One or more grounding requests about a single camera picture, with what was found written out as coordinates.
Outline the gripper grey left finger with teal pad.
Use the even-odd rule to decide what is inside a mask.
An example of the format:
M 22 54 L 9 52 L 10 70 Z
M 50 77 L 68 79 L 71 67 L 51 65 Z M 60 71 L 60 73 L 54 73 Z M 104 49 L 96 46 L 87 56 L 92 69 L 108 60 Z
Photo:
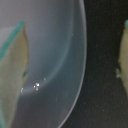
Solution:
M 29 58 L 25 23 L 0 31 L 0 128 L 11 128 Z

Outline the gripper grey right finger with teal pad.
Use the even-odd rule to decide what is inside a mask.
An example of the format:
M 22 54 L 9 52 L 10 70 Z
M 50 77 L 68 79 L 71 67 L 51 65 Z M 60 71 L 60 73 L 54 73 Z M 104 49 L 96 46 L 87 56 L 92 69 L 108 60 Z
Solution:
M 124 89 L 128 96 L 128 20 L 124 23 L 118 63 L 120 68 L 116 70 L 116 77 L 122 80 Z

